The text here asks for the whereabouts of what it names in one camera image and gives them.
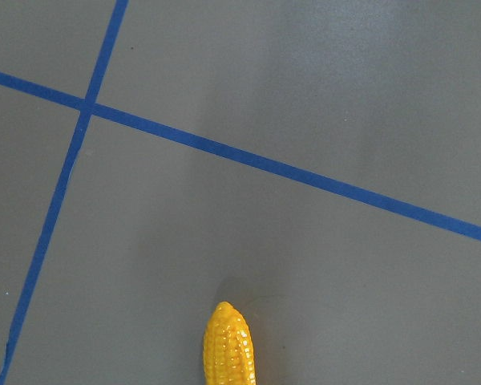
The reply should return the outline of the yellow plastic corn cob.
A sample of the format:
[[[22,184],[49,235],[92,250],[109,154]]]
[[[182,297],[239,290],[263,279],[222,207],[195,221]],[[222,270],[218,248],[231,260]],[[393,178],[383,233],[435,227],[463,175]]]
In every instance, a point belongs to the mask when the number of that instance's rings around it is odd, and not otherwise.
[[[257,383],[249,325],[230,302],[218,303],[207,322],[202,360],[207,384]]]

